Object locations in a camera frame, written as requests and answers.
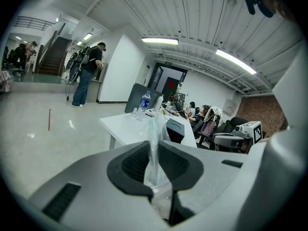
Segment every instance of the white table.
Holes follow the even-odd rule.
[[[197,147],[192,132],[193,130],[188,120],[177,116],[166,115],[165,117],[166,119],[171,118],[184,125],[185,137],[183,138],[181,144],[195,148]],[[140,132],[144,129],[147,122],[153,118],[147,115],[142,115],[142,118],[142,121],[138,121],[133,115],[131,115],[131,113],[101,118],[100,122],[107,130],[105,146],[109,149],[113,149],[116,141],[120,145],[144,141],[145,138],[140,135]]]

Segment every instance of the brick wall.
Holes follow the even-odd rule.
[[[242,98],[236,116],[249,121],[261,121],[262,129],[269,136],[279,131],[285,116],[274,96]]]

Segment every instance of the plastic bottle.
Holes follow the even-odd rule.
[[[141,98],[140,104],[139,104],[139,108],[137,110],[137,120],[142,120],[142,118],[140,117],[141,113],[145,112],[146,109],[149,107],[149,103],[151,101],[151,96],[150,96],[151,92],[147,91],[146,94],[144,94]]]
[[[163,100],[164,100],[164,97],[163,97],[163,96],[160,96],[160,97],[157,99],[156,105],[155,105],[155,107],[154,107],[154,111],[155,111],[155,112],[158,112],[160,106],[162,105]]]

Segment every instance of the man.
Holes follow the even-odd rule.
[[[104,43],[98,43],[97,46],[91,48],[89,55],[89,61],[87,64],[82,65],[80,74],[80,82],[75,91],[72,106],[76,108],[82,108],[86,103],[86,97],[89,85],[93,79],[95,70],[102,69],[102,55],[105,51],[106,45]]]
[[[26,45],[26,52],[25,52],[25,55],[26,55],[26,56],[30,55],[31,51],[32,51],[35,47],[37,47],[37,46],[38,46],[38,44],[37,44],[35,41],[33,41],[33,42],[31,42],[31,43],[28,43],[28,44]]]

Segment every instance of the glossy floor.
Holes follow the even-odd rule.
[[[49,109],[51,126],[48,131]],[[10,93],[0,100],[1,169],[28,198],[41,184],[90,154],[105,151],[99,118],[123,114],[125,104],[73,108],[65,94]]]

